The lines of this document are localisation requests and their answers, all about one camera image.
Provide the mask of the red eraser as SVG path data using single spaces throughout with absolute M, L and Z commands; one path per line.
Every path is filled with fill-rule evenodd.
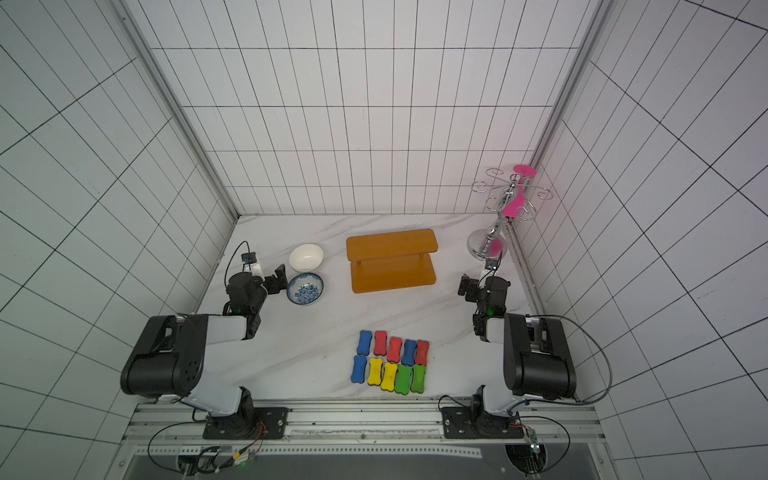
M 427 365 L 429 347 L 430 347 L 430 344 L 428 341 L 424 341 L 424 340 L 417 341 L 417 348 L 416 348 L 416 355 L 415 355 L 416 365 L 422 365 L 422 366 Z
M 387 353 L 387 361 L 390 363 L 399 363 L 401 361 L 401 350 L 403 340 L 399 337 L 391 337 L 389 339 L 389 349 Z
M 387 353 L 388 353 L 387 333 L 385 331 L 375 331 L 373 354 L 375 356 L 386 357 Z

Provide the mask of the green eraser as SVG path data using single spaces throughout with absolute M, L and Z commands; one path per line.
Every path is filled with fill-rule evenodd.
M 425 391 L 426 366 L 415 364 L 412 367 L 412 372 L 411 391 L 417 394 L 423 394 Z
M 407 395 L 410 392 L 413 376 L 413 368 L 408 365 L 400 365 L 397 371 L 394 391 L 400 395 Z

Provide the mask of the yellow eraser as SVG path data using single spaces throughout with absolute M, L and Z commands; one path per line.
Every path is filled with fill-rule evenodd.
M 383 374 L 380 387 L 384 391 L 393 392 L 395 390 L 395 382 L 398 371 L 398 365 L 395 363 L 387 362 L 383 366 Z
M 382 383 L 383 359 L 372 357 L 368 363 L 367 383 L 371 386 L 380 386 Z

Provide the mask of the blue eraser top shelf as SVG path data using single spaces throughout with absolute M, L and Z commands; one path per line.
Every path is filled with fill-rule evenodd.
M 366 378 L 367 358 L 362 355 L 355 355 L 353 359 L 353 369 L 350 375 L 350 381 L 356 384 L 362 384 Z

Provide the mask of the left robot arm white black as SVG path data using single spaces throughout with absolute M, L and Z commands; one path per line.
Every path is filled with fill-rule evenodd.
M 206 413 L 207 440 L 277 440 L 284 437 L 288 410 L 258 408 L 250 391 L 231 385 L 205 366 L 207 349 L 255 337 L 269 295 L 287 288 L 284 265 L 261 277 L 236 273 L 225 285 L 223 313 L 158 315 L 148 319 L 121 372 L 127 395 L 174 396 Z

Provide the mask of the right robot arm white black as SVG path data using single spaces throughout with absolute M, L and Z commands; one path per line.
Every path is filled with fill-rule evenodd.
M 533 401 L 573 400 L 577 378 L 562 321 L 511 313 L 511 283 L 495 275 L 464 274 L 458 295 L 476 306 L 474 334 L 502 346 L 502 381 L 480 386 L 468 407 L 468 428 L 479 438 L 521 438 L 518 411 Z

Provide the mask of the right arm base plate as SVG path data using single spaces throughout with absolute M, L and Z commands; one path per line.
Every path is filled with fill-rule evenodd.
M 481 410 L 474 413 L 469 407 L 441 407 L 443 435 L 453 440 L 509 439 L 525 436 L 520 424 L 509 417 L 490 415 Z

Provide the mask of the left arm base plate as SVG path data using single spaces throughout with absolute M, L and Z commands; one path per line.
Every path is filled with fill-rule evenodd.
M 283 407 L 254 408 L 226 417 L 208 417 L 206 440 L 279 440 L 284 437 L 289 410 Z

